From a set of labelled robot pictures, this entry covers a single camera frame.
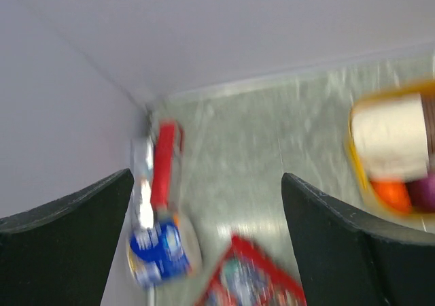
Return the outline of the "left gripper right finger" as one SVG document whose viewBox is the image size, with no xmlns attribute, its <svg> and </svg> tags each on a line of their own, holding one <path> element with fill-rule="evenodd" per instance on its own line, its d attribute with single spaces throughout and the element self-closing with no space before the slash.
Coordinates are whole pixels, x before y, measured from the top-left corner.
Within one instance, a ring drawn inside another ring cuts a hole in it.
<svg viewBox="0 0 435 306">
<path fill-rule="evenodd" d="M 433 305 L 434 234 L 378 218 L 292 173 L 281 196 L 307 305 Z"/>
</svg>

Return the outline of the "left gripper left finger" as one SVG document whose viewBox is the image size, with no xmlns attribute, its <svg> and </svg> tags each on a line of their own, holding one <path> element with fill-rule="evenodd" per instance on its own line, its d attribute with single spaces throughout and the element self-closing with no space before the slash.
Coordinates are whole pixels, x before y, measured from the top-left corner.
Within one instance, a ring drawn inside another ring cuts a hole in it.
<svg viewBox="0 0 435 306">
<path fill-rule="evenodd" d="M 124 169 L 1 219 L 2 305 L 99 305 L 134 179 Z"/>
</svg>

